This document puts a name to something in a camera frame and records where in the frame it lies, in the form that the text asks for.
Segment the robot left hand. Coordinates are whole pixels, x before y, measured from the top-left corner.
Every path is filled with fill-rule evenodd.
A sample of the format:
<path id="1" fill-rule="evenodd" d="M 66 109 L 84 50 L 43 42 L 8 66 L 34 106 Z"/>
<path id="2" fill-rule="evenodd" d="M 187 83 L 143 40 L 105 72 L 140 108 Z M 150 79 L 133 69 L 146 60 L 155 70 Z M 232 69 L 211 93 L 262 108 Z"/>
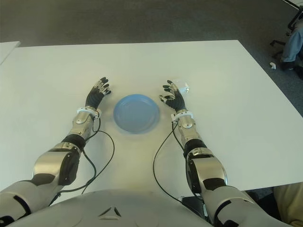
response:
<path id="1" fill-rule="evenodd" d="M 109 95 L 110 93 L 111 90 L 109 87 L 108 79 L 106 77 L 103 77 L 98 80 L 90 90 L 86 98 L 85 106 L 97 109 L 104 96 Z"/>

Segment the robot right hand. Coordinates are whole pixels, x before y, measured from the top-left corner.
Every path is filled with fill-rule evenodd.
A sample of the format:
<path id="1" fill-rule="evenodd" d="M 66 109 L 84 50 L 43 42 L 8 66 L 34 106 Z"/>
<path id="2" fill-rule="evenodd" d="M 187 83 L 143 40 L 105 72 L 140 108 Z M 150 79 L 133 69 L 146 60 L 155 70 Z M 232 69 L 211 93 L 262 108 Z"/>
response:
<path id="1" fill-rule="evenodd" d="M 165 92 L 169 95 L 159 95 L 159 99 L 176 112 L 186 110 L 184 98 L 179 91 L 179 88 L 171 81 L 167 80 L 167 85 L 162 86 Z"/>

